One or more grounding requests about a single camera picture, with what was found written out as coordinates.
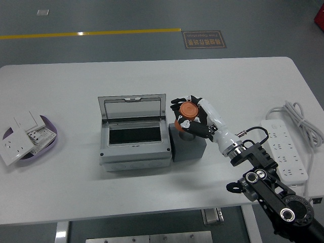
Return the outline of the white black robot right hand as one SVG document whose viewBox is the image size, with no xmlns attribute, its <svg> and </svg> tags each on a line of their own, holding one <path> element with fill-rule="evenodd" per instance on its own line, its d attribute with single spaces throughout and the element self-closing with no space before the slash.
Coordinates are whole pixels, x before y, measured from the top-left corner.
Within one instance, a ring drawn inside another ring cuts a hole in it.
<svg viewBox="0 0 324 243">
<path fill-rule="evenodd" d="M 199 121 L 186 118 L 180 111 L 181 105 L 185 102 L 191 102 L 198 108 Z M 183 131 L 217 143 L 225 157 L 234 158 L 244 151 L 242 141 L 229 131 L 224 120 L 206 99 L 188 95 L 172 100 L 171 104 L 170 108 Z"/>
</svg>

